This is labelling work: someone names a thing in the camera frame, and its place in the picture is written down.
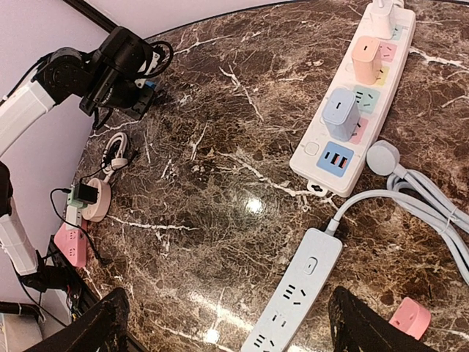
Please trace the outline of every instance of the brown marble surface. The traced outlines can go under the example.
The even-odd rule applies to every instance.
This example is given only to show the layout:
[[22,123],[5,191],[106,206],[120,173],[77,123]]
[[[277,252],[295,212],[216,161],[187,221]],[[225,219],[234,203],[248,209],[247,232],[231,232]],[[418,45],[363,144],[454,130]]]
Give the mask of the brown marble surface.
[[[99,295],[126,288],[130,330],[151,351],[240,350],[304,232],[343,202],[296,196],[306,182],[288,161],[367,2],[285,4],[169,32],[161,37],[177,55],[158,103],[141,122],[115,114],[90,137],[78,175],[99,164],[116,131],[140,156],[114,180],[108,217],[92,225],[114,262],[102,268],[90,256],[82,274]],[[469,211],[469,7],[407,6],[416,34],[380,138]],[[355,193],[384,187],[365,169]],[[433,314],[427,345],[469,351],[469,287],[434,230],[375,199],[347,214],[339,237],[344,251],[292,352],[331,351],[337,285],[386,319],[414,298]]]

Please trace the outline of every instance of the blue usb panel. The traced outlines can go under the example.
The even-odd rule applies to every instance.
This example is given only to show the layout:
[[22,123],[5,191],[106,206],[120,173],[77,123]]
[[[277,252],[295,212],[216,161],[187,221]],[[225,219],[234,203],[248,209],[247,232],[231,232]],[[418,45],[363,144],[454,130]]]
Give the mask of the blue usb panel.
[[317,167],[337,177],[342,177],[347,171],[352,157],[353,150],[342,147],[334,142],[328,142],[320,160],[317,162]]

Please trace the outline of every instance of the white power strip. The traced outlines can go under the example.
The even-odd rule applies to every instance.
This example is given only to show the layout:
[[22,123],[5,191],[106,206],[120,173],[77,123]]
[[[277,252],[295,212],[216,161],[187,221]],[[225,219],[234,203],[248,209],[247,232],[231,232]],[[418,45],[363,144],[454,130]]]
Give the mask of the white power strip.
[[[371,86],[358,83],[355,80],[352,51],[358,38],[372,35],[371,6],[366,8],[325,98],[289,162],[294,172],[308,180],[308,190],[319,197],[325,196],[328,191],[341,197],[348,197],[352,193],[365,166],[366,152],[376,141],[388,115],[416,28],[413,11],[394,7],[394,35],[390,40],[381,40],[383,66],[380,76]],[[328,98],[339,87],[355,93],[360,113],[357,128],[347,142],[331,137],[322,118]]]
[[282,352],[334,268],[342,242],[309,229],[241,352]]

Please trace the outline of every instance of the white wall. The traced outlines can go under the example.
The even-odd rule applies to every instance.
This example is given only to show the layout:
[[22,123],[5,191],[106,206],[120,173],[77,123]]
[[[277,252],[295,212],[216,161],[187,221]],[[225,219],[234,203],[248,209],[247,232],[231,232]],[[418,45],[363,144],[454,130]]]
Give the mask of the white wall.
[[[60,0],[0,0],[0,95],[44,54],[63,46],[97,48],[106,33]],[[44,255],[60,220],[49,192],[69,186],[92,121],[69,98],[36,122],[2,157],[10,168],[15,201],[33,246]],[[63,199],[57,202],[63,208]],[[0,252],[0,300],[27,302],[8,256]]]
[[86,0],[120,26],[149,37],[184,24],[282,0]]

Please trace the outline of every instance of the wire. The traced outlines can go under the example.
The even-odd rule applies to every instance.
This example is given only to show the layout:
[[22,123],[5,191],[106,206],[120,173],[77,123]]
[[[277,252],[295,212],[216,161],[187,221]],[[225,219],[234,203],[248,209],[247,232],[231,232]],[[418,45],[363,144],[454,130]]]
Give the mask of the wire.
[[49,194],[49,197],[51,198],[51,204],[52,204],[52,208],[53,208],[53,211],[54,213],[59,217],[59,219],[61,219],[65,224],[67,225],[70,225],[76,229],[79,229],[80,231],[82,231],[82,233],[85,234],[86,238],[88,238],[88,242],[89,242],[89,246],[91,247],[93,253],[95,254],[95,257],[96,259],[100,262],[101,265],[108,265],[111,261],[110,260],[104,260],[101,256],[100,256],[100,253],[96,250],[96,247],[95,247],[95,244],[93,243],[93,240],[89,237],[89,233],[81,226],[78,226],[78,225],[74,225],[72,224],[71,222],[68,222],[67,220],[64,219],[63,216],[61,216],[59,214],[59,212],[57,211],[57,208],[56,208],[56,205],[55,203],[53,202],[53,194],[55,192],[62,192],[62,193],[70,193],[70,189],[68,188],[55,188],[51,191],[51,193]]
[[[5,95],[5,97],[8,99],[9,97],[12,96],[12,94],[19,88],[19,86],[24,82],[24,80],[26,79],[26,77],[33,71],[33,69],[35,69],[37,66],[39,66],[40,64],[42,64],[45,60],[47,60],[49,57],[52,56],[53,53],[49,53],[49,54],[46,54],[44,55],[43,57],[39,58],[24,74],[23,74],[23,77],[20,78],[20,80],[18,81],[18,83],[13,87],[12,90],[10,90],[10,92]],[[2,100],[0,100],[0,106],[3,105],[3,103],[5,101],[7,101],[7,99],[3,98]]]
[[26,287],[24,287],[24,284],[21,282],[20,280],[20,277],[18,275],[18,273],[16,273],[16,276],[18,278],[18,281],[20,282],[20,286],[21,288],[23,289],[24,293],[28,296],[29,300],[37,307],[39,308],[40,310],[44,311],[48,316],[50,316],[52,319],[54,319],[58,324],[60,324],[61,326],[63,326],[64,328],[67,327],[67,324],[63,323],[60,319],[58,319],[55,315],[53,315],[51,312],[49,312],[46,308],[44,308],[43,306],[41,306],[38,302],[36,302],[34,300],[34,298],[31,297],[31,295],[29,294],[28,290],[26,289]]
[[83,181],[85,178],[90,178],[90,177],[93,177],[93,176],[95,176],[96,174],[100,173],[101,171],[104,170],[105,167],[106,167],[106,166],[101,167],[99,170],[93,172],[93,173],[90,174],[90,175],[80,177],[80,183],[82,183],[82,181]]
[[110,108],[108,113],[101,120],[101,122],[100,122],[100,110],[98,108],[95,108],[95,110],[93,112],[94,112],[94,115],[95,115],[95,121],[93,122],[92,128],[93,128],[94,131],[98,131],[105,125],[106,122],[109,121],[109,119],[112,116],[112,113],[114,112],[114,109]]
[[101,169],[103,170],[104,174],[106,175],[104,182],[108,183],[111,179],[112,175],[118,171],[126,167],[129,162],[125,159],[126,164],[118,167],[113,168],[112,161],[114,159],[124,159],[125,150],[127,149],[128,144],[128,137],[127,134],[123,132],[118,132],[114,134],[110,139],[106,148],[103,151],[103,157],[101,159]]
[[171,44],[169,44],[165,40],[159,40],[157,42],[151,43],[150,45],[154,48],[153,51],[155,53],[157,53],[158,55],[160,55],[160,56],[163,56],[164,52],[159,51],[159,50],[155,50],[155,49],[161,49],[161,45],[166,46],[168,48],[168,51],[169,51],[169,57],[166,59],[166,62],[163,64],[163,66],[158,71],[155,71],[155,72],[152,72],[152,73],[149,73],[149,74],[145,74],[145,73],[137,74],[137,76],[136,76],[137,79],[140,79],[140,78],[148,79],[148,78],[154,78],[156,76],[159,76],[161,73],[163,73],[169,67],[169,65],[173,61],[174,49],[171,46]]
[[[325,232],[333,235],[342,216],[355,203],[375,197],[392,198],[406,211],[425,221],[438,232],[448,246],[462,278],[469,285],[469,248],[451,225],[454,223],[469,233],[469,215],[458,209],[427,176],[415,170],[406,170],[400,165],[399,168],[403,179],[393,173],[388,178],[388,190],[365,191],[347,200],[330,220]],[[404,189],[418,192],[427,203],[401,193]]]

